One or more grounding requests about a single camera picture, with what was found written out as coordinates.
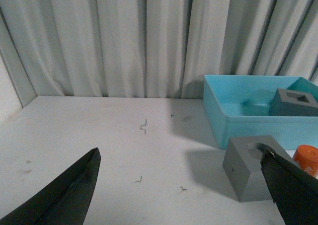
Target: black pen mark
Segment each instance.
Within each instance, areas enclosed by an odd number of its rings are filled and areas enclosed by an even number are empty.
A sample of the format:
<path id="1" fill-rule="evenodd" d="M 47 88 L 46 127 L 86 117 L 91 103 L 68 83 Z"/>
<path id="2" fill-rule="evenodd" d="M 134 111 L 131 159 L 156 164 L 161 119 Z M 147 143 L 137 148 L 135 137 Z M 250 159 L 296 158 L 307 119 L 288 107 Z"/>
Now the black pen mark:
<path id="1" fill-rule="evenodd" d="M 146 126 L 147 125 L 147 118 L 146 118 L 146 123 L 144 125 L 141 125 L 140 126 L 140 130 L 144 130 L 145 131 L 145 134 L 146 134 L 146 129 L 142 128 L 143 126 Z"/>
<path id="2" fill-rule="evenodd" d="M 139 181 L 135 181 L 135 183 L 141 183 L 141 179 L 142 179 L 143 177 L 142 176 L 140 176 L 140 180 Z"/>

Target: square hole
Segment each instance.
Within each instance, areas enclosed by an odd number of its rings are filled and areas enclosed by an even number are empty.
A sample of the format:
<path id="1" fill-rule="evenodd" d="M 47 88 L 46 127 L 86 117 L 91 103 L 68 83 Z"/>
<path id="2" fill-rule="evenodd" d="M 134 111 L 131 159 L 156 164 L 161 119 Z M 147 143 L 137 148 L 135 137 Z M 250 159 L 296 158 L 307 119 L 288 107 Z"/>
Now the square hole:
<path id="1" fill-rule="evenodd" d="M 292 92 L 287 92 L 286 93 L 288 97 L 294 98 L 299 102 L 309 102 L 307 97 L 305 95 L 297 94 L 297 93 L 292 93 Z"/>

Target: white wall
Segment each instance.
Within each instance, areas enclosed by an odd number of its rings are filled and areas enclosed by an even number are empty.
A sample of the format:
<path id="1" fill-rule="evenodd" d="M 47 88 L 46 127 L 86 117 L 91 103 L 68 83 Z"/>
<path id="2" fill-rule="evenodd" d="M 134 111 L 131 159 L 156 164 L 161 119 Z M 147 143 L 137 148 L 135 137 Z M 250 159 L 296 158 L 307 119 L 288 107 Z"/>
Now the white wall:
<path id="1" fill-rule="evenodd" d="M 0 125 L 21 109 L 19 99 L 0 57 Z"/>

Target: orange lid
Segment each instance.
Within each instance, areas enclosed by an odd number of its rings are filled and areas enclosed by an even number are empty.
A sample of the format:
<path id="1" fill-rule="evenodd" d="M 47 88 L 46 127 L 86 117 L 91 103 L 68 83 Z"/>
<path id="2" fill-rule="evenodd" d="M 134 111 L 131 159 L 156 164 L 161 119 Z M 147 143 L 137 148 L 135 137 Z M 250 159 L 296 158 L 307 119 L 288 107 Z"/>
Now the orange lid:
<path id="1" fill-rule="evenodd" d="M 298 153 L 312 163 L 318 163 L 318 149 L 309 145 L 300 145 L 297 148 Z"/>

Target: gray block with square hole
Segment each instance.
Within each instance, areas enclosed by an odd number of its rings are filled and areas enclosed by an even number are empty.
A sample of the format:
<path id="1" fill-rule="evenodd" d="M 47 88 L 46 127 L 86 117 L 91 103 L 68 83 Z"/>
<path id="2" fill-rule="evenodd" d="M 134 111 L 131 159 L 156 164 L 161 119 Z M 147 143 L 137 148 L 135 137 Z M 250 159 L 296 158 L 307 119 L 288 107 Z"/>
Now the gray block with square hole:
<path id="1" fill-rule="evenodd" d="M 272 199 L 261 171 L 259 147 L 271 147 L 297 165 L 272 136 L 230 138 L 223 168 L 240 202 Z"/>
<path id="2" fill-rule="evenodd" d="M 311 93 L 278 88 L 271 102 L 271 116 L 318 116 L 318 103 Z"/>

